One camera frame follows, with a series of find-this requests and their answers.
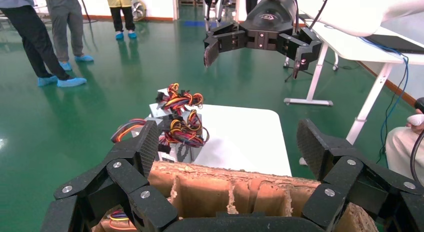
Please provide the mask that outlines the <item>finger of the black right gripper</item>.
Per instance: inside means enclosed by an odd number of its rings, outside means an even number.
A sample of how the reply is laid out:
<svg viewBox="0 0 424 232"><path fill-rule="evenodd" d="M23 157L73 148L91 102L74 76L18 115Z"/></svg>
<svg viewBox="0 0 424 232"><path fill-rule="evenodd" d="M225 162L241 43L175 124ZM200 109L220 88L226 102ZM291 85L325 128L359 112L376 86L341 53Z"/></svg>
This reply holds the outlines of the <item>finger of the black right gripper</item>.
<svg viewBox="0 0 424 232"><path fill-rule="evenodd" d="M294 61L293 79L297 78L299 71L306 71L310 62L319 58L321 47L322 41L307 27L294 35L281 33L277 37L276 50Z"/></svg>
<svg viewBox="0 0 424 232"><path fill-rule="evenodd" d="M203 63L205 67L210 67L220 53L246 47L247 33L235 23L229 23L208 31L203 43Z"/></svg>

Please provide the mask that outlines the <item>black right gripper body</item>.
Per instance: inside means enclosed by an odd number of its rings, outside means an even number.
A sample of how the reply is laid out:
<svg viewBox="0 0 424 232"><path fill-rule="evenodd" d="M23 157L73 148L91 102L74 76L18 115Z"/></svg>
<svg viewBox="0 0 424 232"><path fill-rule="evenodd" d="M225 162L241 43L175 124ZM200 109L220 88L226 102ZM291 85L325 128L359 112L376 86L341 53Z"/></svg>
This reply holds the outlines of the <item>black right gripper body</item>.
<svg viewBox="0 0 424 232"><path fill-rule="evenodd" d="M240 23L247 48L271 50L278 48L279 38L296 35L297 14L295 0L261 0Z"/></svg>

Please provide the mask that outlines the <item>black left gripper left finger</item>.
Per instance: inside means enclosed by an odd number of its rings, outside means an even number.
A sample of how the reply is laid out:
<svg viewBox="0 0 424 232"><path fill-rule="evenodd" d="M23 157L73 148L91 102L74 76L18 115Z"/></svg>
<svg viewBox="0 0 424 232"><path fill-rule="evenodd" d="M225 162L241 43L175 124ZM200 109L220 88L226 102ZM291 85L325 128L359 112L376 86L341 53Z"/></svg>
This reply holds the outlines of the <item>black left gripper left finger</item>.
<svg viewBox="0 0 424 232"><path fill-rule="evenodd" d="M99 165L54 192L41 230L90 231L120 205L138 231L164 231L177 221L178 212L148 181L158 145L154 121L138 136L117 142Z"/></svg>

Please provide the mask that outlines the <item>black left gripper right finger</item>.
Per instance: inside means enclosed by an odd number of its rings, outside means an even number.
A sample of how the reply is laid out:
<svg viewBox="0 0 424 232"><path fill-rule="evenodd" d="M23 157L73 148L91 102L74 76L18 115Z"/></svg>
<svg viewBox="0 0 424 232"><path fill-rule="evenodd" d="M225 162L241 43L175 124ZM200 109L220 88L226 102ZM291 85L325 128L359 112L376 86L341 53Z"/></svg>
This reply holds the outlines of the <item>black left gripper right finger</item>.
<svg viewBox="0 0 424 232"><path fill-rule="evenodd" d="M325 135L309 119L298 122L296 142L319 185L301 215L334 231L348 205L360 206L386 231L423 231L424 188L366 159L347 140Z"/></svg>

